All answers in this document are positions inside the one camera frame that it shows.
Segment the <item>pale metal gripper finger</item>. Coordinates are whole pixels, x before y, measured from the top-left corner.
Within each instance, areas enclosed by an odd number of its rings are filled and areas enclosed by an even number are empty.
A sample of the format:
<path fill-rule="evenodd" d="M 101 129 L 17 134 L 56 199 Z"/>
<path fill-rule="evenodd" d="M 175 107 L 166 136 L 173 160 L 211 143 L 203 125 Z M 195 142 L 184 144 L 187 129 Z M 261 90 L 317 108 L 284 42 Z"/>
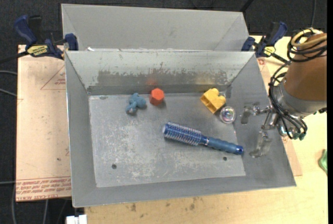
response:
<path fill-rule="evenodd" d="M 269 106 L 261 107 L 258 103 L 246 104 L 243 108 L 242 114 L 240 115 L 240 122 L 242 125 L 245 125 L 249 122 L 250 116 L 266 114 L 269 109 Z"/>
<path fill-rule="evenodd" d="M 249 153 L 252 158 L 266 156 L 270 151 L 272 139 L 268 135 L 267 130 L 262 130 L 257 136 L 257 145 L 253 151 Z"/>

